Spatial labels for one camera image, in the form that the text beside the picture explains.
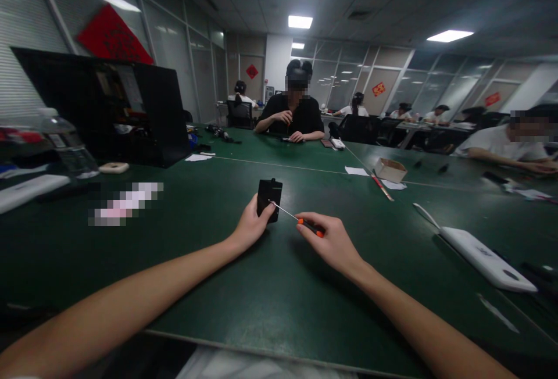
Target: screwdriver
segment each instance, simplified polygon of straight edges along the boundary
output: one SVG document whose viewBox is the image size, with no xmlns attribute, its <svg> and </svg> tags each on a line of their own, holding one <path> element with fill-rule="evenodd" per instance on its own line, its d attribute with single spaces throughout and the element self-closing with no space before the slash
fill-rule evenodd
<svg viewBox="0 0 558 379">
<path fill-rule="evenodd" d="M 308 228 L 310 231 L 312 231 L 313 233 L 315 233 L 318 237 L 323 238 L 324 237 L 324 233 L 321 231 L 318 231 L 316 228 L 314 228 L 312 225 L 310 225 L 308 222 L 306 222 L 303 218 L 298 219 L 296 216 L 291 215 L 290 213 L 288 213 L 285 209 L 283 209 L 281 206 L 279 206 L 278 204 L 276 204 L 275 202 L 271 201 L 268 199 L 268 201 L 270 203 L 273 203 L 274 205 L 276 205 L 276 207 L 278 207 L 279 209 L 281 209 L 283 212 L 285 212 L 287 215 L 292 216 L 294 219 L 296 219 L 298 221 L 299 225 L 304 225 L 306 228 Z"/>
</svg>

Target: red decoration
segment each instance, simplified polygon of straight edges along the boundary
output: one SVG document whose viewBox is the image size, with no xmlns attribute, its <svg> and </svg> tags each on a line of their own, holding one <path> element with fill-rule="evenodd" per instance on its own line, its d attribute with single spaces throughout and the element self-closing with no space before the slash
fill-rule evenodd
<svg viewBox="0 0 558 379">
<path fill-rule="evenodd" d="M 93 17 L 77 39 L 99 58 L 153 63 L 153 58 L 110 4 Z"/>
<path fill-rule="evenodd" d="M 500 101 L 500 93 L 496 91 L 494 94 L 484 99 L 484 105 L 486 107 L 492 106 L 494 103 L 498 103 L 499 101 Z"/>
<path fill-rule="evenodd" d="M 256 67 L 254 67 L 254 64 L 248 67 L 248 69 L 246 70 L 246 74 L 248 74 L 248 77 L 250 77 L 251 80 L 253 80 L 254 77 L 257 76 L 258 72 Z"/>
<path fill-rule="evenodd" d="M 372 92 L 374 93 L 374 97 L 378 97 L 385 91 L 384 83 L 379 83 L 375 87 L 372 88 Z"/>
</svg>

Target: hand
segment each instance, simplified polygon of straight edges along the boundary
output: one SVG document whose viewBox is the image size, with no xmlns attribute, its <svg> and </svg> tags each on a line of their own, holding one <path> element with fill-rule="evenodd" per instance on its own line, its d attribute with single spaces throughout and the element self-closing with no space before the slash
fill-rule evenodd
<svg viewBox="0 0 558 379">
<path fill-rule="evenodd" d="M 245 250 L 250 248 L 263 234 L 267 226 L 267 221 L 275 212 L 275 205 L 270 203 L 257 215 L 257 193 L 242 212 L 237 228 L 228 238 L 235 244 L 241 245 Z"/>
<path fill-rule="evenodd" d="M 315 212 L 302 212 L 295 216 L 325 229 L 324 238 L 320 238 L 305 226 L 296 226 L 296 229 L 331 267 L 347 277 L 351 277 L 362 267 L 364 260 L 351 242 L 341 219 Z"/>
<path fill-rule="evenodd" d="M 281 121 L 286 125 L 290 125 L 292 121 L 292 112 L 290 110 L 283 110 L 282 112 L 271 115 L 274 121 Z"/>
<path fill-rule="evenodd" d="M 300 131 L 294 132 L 289 138 L 291 142 L 298 143 L 304 140 L 304 135 Z"/>
<path fill-rule="evenodd" d="M 520 168 L 537 174 L 555 174 L 558 169 L 545 165 L 546 163 L 521 162 Z"/>
</svg>

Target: ceiling light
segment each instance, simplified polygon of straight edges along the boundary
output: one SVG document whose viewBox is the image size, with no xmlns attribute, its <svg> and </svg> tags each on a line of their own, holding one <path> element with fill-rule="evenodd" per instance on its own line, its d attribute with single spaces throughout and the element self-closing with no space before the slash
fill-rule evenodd
<svg viewBox="0 0 558 379">
<path fill-rule="evenodd" d="M 310 28 L 312 17 L 289 16 L 289 27 Z"/>
<path fill-rule="evenodd" d="M 472 35 L 473 32 L 466 32 L 463 30 L 446 30 L 440 34 L 430 36 L 427 40 L 432 42 L 452 42 L 457 39 L 461 39 L 467 36 Z"/>
<path fill-rule="evenodd" d="M 115 7 L 118 7 L 119 9 L 141 13 L 140 9 L 138 9 L 135 5 L 132 5 L 127 1 L 124 0 L 105 0 L 105 1 L 107 3 L 112 4 Z"/>
</svg>

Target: air vent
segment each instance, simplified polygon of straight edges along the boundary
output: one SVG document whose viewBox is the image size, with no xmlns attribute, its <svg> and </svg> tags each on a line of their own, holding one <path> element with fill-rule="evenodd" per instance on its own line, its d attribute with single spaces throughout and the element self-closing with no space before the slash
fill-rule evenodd
<svg viewBox="0 0 558 379">
<path fill-rule="evenodd" d="M 362 22 L 362 21 L 368 19 L 371 14 L 372 14 L 372 12 L 369 11 L 369 10 L 354 10 L 351 14 L 349 14 L 349 17 L 347 17 L 347 20 L 358 20 L 358 21 Z"/>
</svg>

